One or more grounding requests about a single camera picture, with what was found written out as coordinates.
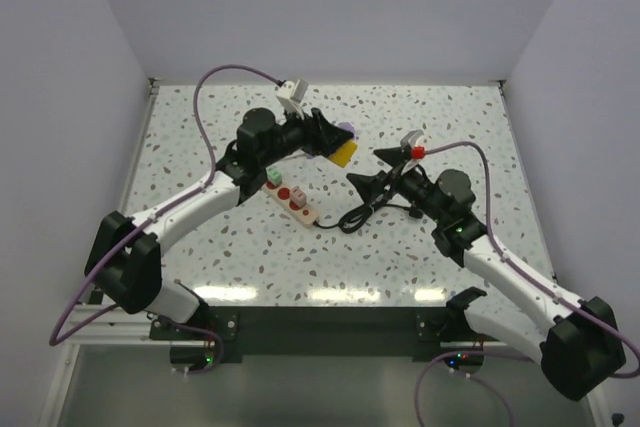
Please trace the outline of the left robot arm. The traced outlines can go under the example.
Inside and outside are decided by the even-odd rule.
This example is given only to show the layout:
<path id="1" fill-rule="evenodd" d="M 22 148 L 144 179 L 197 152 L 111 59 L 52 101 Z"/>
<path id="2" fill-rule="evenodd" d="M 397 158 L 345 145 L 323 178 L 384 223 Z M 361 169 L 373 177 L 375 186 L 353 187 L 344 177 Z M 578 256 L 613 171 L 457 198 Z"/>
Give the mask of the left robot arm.
<path id="1" fill-rule="evenodd" d="M 200 337 L 207 327 L 206 304 L 164 280 L 163 255 L 204 222 L 251 198 L 266 183 L 269 166 L 296 151 L 345 166 L 355 151 L 354 139 L 317 108 L 302 116 L 288 114 L 282 124 L 266 108 L 250 110 L 235 140 L 197 183 L 133 216 L 114 211 L 102 220 L 85 267 L 87 281 L 128 314 L 163 316 L 183 338 Z"/>

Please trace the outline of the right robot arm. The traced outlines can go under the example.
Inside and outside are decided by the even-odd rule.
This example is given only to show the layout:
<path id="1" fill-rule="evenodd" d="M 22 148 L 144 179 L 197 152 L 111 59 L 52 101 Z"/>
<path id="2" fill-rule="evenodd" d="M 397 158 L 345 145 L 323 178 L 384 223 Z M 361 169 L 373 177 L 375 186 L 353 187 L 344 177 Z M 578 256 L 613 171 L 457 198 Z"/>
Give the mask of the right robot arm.
<path id="1" fill-rule="evenodd" d="M 439 252 L 483 278 L 533 323 L 518 330 L 461 305 L 445 316 L 448 333 L 459 340 L 486 334 L 537 363 L 564 397 L 580 400 L 626 363 L 613 309 L 599 297 L 584 300 L 544 277 L 504 247 L 472 211 L 476 197 L 469 176 L 456 169 L 430 180 L 419 168 L 422 147 L 376 150 L 389 170 L 350 173 L 348 180 L 366 205 L 401 196 L 436 224 Z"/>

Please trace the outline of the pink brown USB charger plug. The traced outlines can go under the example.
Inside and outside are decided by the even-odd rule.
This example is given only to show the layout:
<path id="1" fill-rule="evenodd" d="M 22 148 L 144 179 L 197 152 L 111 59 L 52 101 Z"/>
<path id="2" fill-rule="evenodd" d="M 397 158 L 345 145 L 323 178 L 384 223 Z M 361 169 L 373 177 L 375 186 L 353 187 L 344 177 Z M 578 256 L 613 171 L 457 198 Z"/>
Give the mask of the pink brown USB charger plug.
<path id="1" fill-rule="evenodd" d="M 299 187 L 294 187 L 290 190 L 289 199 L 290 207 L 293 210 L 303 209 L 307 204 L 307 196 Z"/>

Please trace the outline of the yellow cube socket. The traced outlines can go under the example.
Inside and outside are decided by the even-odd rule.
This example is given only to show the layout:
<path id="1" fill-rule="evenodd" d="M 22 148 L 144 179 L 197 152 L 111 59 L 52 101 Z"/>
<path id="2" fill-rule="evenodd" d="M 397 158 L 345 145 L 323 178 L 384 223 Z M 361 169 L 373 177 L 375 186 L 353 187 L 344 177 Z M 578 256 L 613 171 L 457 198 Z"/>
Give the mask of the yellow cube socket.
<path id="1" fill-rule="evenodd" d="M 357 148 L 358 145 L 353 140 L 350 140 L 330 154 L 327 159 L 338 167 L 345 168 L 350 163 Z"/>

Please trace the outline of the green USB charger plug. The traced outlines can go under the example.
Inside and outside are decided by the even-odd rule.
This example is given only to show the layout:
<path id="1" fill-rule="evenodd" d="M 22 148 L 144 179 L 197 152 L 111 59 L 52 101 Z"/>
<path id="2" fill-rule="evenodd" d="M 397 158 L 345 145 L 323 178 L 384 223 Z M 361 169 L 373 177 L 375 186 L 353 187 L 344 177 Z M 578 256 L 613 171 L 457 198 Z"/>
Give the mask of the green USB charger plug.
<path id="1" fill-rule="evenodd" d="M 282 174 L 276 166 L 270 166 L 266 169 L 267 182 L 275 187 L 282 184 Z"/>

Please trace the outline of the beige power strip red sockets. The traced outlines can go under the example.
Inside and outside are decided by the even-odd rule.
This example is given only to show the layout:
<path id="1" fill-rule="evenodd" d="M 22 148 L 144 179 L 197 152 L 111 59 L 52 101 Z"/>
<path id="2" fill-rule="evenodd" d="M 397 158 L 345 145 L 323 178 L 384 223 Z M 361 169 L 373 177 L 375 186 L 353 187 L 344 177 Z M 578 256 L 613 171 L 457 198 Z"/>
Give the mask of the beige power strip red sockets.
<path id="1" fill-rule="evenodd" d="M 307 228 L 312 227 L 319 218 L 319 212 L 309 203 L 306 194 L 299 187 L 290 187 L 285 183 L 276 185 L 267 181 L 262 191 Z"/>

